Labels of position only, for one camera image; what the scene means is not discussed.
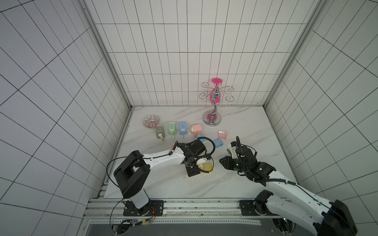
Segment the light green pencil sharpener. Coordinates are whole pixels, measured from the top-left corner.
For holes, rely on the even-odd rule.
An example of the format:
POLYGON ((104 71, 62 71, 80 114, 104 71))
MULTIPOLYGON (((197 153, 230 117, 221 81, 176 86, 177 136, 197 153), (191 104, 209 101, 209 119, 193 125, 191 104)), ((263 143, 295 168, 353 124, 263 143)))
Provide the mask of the light green pencil sharpener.
POLYGON ((176 135, 176 123, 175 122, 169 122, 168 123, 168 133, 172 138, 175 138, 176 135))

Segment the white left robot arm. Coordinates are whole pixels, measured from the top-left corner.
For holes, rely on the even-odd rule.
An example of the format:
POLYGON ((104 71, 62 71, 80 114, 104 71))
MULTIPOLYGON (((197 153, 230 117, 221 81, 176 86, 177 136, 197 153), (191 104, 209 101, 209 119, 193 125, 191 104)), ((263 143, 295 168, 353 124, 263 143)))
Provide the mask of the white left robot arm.
POLYGON ((115 184, 123 198, 129 199, 136 209, 146 209, 150 207, 151 200, 144 190, 144 184, 152 170, 184 165, 189 172, 207 173, 198 164, 212 159, 214 151, 215 148, 208 152, 199 138, 189 143, 176 141, 171 149, 155 154, 133 151, 123 157, 123 162, 114 170, 115 184))

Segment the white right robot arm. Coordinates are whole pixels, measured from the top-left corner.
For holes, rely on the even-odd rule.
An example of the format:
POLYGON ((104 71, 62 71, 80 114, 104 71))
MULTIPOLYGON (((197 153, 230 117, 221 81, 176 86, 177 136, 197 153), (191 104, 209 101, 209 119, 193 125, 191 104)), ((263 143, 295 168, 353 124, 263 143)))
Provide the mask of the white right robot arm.
POLYGON ((326 198, 290 181, 266 162, 257 160, 257 151, 239 140, 228 146, 229 155, 220 163, 264 189, 254 200, 255 212, 279 215, 315 236, 355 236, 358 229, 347 205, 326 198))

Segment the yellow pencil sharpener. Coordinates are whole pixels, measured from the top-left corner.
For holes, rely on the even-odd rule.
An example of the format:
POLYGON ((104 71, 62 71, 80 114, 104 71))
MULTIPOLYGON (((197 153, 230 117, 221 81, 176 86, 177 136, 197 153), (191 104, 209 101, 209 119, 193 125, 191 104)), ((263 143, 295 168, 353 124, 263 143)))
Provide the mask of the yellow pencil sharpener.
POLYGON ((197 167, 203 173, 210 173, 213 171, 213 164, 210 162, 198 164, 197 167))

